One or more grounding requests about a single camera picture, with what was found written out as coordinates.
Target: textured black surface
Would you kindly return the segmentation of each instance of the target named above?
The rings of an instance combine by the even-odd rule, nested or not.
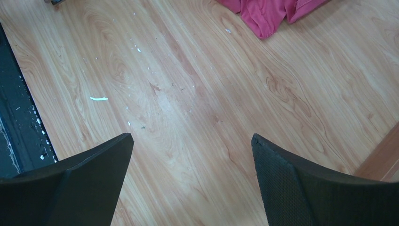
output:
[[[0,177],[11,178],[57,157],[1,25],[0,59]]]
[[[0,178],[0,225],[110,225],[133,144],[122,134],[47,167]]]
[[[399,225],[399,183],[322,167],[258,134],[252,149],[270,226]]]

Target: pink garment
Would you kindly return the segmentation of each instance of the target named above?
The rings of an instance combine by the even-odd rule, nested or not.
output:
[[[310,13],[327,0],[218,0],[241,18],[260,39],[276,32],[287,16],[289,23]]]

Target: white paint chip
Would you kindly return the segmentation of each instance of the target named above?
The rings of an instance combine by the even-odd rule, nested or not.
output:
[[[102,98],[94,98],[94,97],[90,97],[90,99],[92,99],[92,100],[95,100],[95,101],[108,100],[108,98],[106,98],[106,97],[102,97]]]

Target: brown wooden edge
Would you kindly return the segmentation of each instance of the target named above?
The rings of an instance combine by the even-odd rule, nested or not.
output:
[[[360,165],[354,175],[387,182],[399,180],[399,122]]]

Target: wood grain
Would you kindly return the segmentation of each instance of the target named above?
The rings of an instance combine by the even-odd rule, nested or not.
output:
[[[399,171],[399,123],[390,130],[354,175],[389,182],[397,171]]]
[[[60,159],[133,134],[114,225],[231,226],[267,222],[254,133],[352,174],[399,121],[398,10],[330,1],[264,41],[214,0],[2,0],[0,21]]]

